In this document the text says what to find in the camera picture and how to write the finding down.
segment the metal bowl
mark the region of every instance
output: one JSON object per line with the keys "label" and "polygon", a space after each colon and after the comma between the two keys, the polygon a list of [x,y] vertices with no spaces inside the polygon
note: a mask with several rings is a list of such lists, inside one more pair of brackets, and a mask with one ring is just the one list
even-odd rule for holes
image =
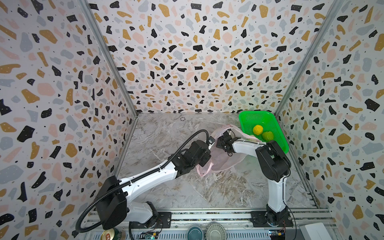
{"label": "metal bowl", "polygon": [[198,226],[192,226],[187,231],[187,240],[202,240],[203,236],[203,230]]}
{"label": "metal bowl", "polygon": [[212,224],[207,229],[207,240],[226,240],[225,229],[219,224]]}

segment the plastic bag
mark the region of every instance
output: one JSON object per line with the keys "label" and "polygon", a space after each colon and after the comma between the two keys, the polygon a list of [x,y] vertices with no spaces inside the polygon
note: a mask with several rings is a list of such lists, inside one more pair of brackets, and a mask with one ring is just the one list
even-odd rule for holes
{"label": "plastic bag", "polygon": [[261,142],[255,136],[251,136],[243,133],[238,127],[235,125],[223,125],[222,127],[213,131],[211,136],[215,139],[214,145],[211,147],[211,159],[201,167],[197,165],[197,173],[203,177],[211,172],[221,172],[227,169],[230,169],[232,166],[238,164],[243,161],[246,154],[245,153],[233,153],[231,156],[228,155],[223,149],[219,149],[216,147],[217,139],[223,135],[225,131],[231,129],[231,131],[235,134],[236,137],[241,137],[243,139],[247,139],[252,142]]}

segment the patterned wall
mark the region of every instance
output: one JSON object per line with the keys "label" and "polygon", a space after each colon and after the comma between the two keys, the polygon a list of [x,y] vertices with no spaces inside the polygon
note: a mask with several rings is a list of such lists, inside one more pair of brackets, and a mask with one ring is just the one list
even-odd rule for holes
{"label": "patterned wall", "polygon": [[90,0],[138,112],[274,111],[332,3]]}
{"label": "patterned wall", "polygon": [[384,236],[383,4],[345,2],[279,117],[348,240]]}
{"label": "patterned wall", "polygon": [[0,7],[0,238],[78,239],[131,113],[75,1]]}

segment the yellow ball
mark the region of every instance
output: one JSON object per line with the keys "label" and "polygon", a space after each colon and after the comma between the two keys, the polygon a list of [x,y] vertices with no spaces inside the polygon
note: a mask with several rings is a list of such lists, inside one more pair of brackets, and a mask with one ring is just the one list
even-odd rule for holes
{"label": "yellow ball", "polygon": [[260,135],[263,133],[263,127],[260,125],[256,125],[253,127],[253,133],[256,135]]}

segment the green basket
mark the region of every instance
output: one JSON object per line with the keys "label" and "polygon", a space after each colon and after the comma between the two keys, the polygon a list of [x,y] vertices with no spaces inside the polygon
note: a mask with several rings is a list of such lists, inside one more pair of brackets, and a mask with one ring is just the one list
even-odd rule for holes
{"label": "green basket", "polygon": [[253,133],[253,127],[261,125],[264,132],[271,131],[274,136],[274,140],[279,144],[281,149],[287,154],[289,151],[288,143],[285,140],[283,132],[280,129],[279,124],[275,116],[267,111],[242,111],[239,114],[239,120],[241,124],[241,130],[248,135],[254,135],[263,142],[266,142],[262,135],[256,136]]}

